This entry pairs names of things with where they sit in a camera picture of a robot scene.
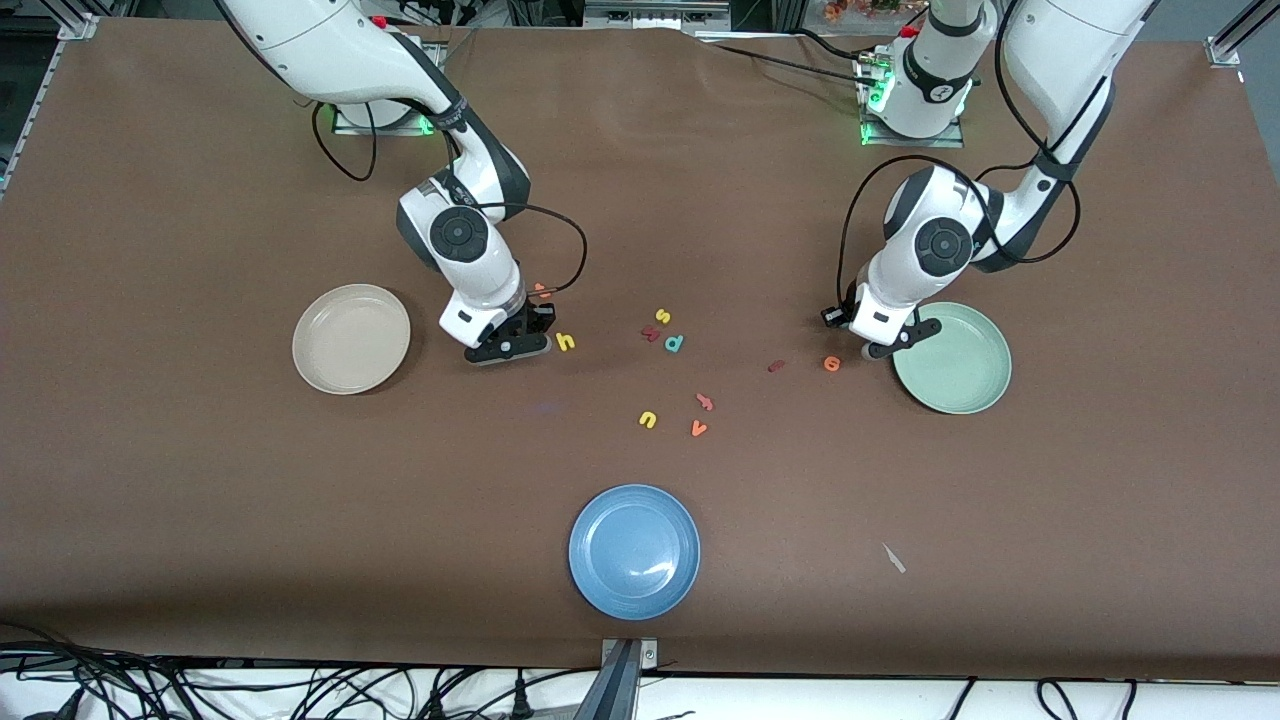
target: table surface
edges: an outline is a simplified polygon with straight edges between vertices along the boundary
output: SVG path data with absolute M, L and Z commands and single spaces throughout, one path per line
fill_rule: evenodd
M 1198 46 L 1129 51 L 1068 251 L 940 296 L 1014 352 L 998 405 L 943 416 L 818 322 L 849 197 L 901 152 L 859 145 L 838 81 L 667 31 L 466 40 L 449 74 L 591 236 L 557 301 L 577 347 L 476 369 L 393 222 L 439 137 L 380 138 L 352 183 L 227 27 L 155 23 L 68 47 L 0 204 L 0 614 L 195 655 L 571 666 L 650 635 L 691 670 L 1280 676 L 1280 195 Z M 1030 155 L 989 85 L 965 132 L 940 156 Z M 332 142 L 353 167 L 367 145 Z M 503 234 L 530 281 L 577 260 L 553 220 Z M 404 301 L 413 345 L 330 397 L 289 338 L 352 282 Z M 640 334 L 658 307 L 678 354 Z M 677 495 L 703 542 L 640 624 L 566 561 L 621 483 Z

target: cable connector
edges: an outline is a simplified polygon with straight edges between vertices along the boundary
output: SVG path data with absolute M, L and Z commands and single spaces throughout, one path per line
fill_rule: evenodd
M 525 671 L 516 670 L 516 698 L 511 702 L 509 720 L 529 720 L 534 716 L 534 708 L 529 705 L 529 694 L 525 692 Z

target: blue plate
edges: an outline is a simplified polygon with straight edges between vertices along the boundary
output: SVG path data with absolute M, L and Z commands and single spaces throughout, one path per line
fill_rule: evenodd
M 573 523 L 568 568 L 588 602 L 620 620 L 649 620 L 689 593 L 701 543 L 685 506 L 652 486 L 595 496 Z

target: plate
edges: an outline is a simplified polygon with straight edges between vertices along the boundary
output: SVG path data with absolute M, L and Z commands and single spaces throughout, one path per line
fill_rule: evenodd
M 957 302 L 920 307 L 920 318 L 942 320 L 942 332 L 893 354 L 906 391 L 938 413 L 969 415 L 992 405 L 1009 388 L 1014 359 L 996 323 Z
M 404 305 L 374 284 L 321 295 L 293 329 L 293 365 L 311 387 L 355 395 L 392 377 L 408 352 Z
M 653 486 L 618 486 L 595 496 L 568 541 L 577 589 L 620 620 L 649 620 L 680 605 L 694 587 L 700 555 L 694 518 Z

